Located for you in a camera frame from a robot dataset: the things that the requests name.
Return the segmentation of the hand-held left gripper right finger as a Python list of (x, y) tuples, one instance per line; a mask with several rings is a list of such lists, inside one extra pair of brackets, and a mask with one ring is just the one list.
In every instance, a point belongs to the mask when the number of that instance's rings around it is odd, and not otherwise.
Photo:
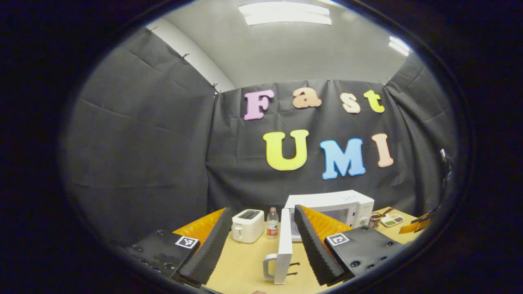
[(304, 205), (296, 205), (294, 221), (309, 264), (320, 285), (364, 275), (394, 258), (405, 247), (366, 225), (351, 228)]

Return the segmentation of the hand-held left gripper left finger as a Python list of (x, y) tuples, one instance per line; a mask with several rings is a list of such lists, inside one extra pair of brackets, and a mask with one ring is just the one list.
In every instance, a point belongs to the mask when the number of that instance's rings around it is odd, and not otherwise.
[(167, 278), (190, 286), (205, 285), (228, 237), (232, 212), (223, 208), (175, 231), (158, 229), (126, 251)]

